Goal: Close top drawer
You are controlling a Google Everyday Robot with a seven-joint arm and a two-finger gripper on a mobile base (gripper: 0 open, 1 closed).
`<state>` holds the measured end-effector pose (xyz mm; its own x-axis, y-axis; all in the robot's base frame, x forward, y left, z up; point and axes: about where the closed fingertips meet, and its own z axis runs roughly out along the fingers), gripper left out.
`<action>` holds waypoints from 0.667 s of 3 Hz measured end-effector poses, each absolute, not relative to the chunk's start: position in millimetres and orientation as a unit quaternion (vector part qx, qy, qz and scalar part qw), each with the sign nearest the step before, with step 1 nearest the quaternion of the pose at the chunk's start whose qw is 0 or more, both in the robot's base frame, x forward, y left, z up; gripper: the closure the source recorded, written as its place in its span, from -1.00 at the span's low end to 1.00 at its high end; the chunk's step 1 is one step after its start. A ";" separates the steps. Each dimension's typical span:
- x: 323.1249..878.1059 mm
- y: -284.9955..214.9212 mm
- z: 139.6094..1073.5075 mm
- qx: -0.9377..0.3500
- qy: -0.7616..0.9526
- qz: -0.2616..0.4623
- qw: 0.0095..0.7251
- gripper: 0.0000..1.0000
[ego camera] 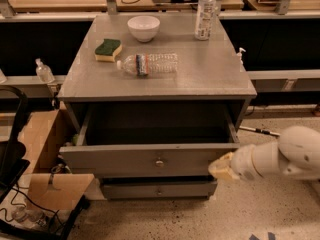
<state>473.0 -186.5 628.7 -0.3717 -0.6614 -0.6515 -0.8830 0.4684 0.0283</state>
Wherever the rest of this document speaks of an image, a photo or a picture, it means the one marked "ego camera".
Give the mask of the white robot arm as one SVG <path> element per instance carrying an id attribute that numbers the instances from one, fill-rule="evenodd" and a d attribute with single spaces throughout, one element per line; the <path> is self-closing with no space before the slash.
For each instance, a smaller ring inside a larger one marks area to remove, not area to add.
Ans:
<path id="1" fill-rule="evenodd" d="M 257 180 L 280 175 L 295 180 L 320 179 L 320 133 L 304 126 L 285 129 L 278 139 L 245 145 L 208 166 L 216 179 Z"/>

